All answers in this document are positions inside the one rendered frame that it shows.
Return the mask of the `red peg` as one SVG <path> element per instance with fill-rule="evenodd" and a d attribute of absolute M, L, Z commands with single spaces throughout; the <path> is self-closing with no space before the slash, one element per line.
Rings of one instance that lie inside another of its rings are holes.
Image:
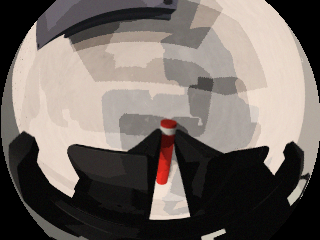
<path fill-rule="evenodd" d="M 157 184 L 167 184 L 169 168 L 171 168 L 173 139 L 175 139 L 176 121 L 171 119 L 160 120 L 160 163 L 157 169 Z"/>

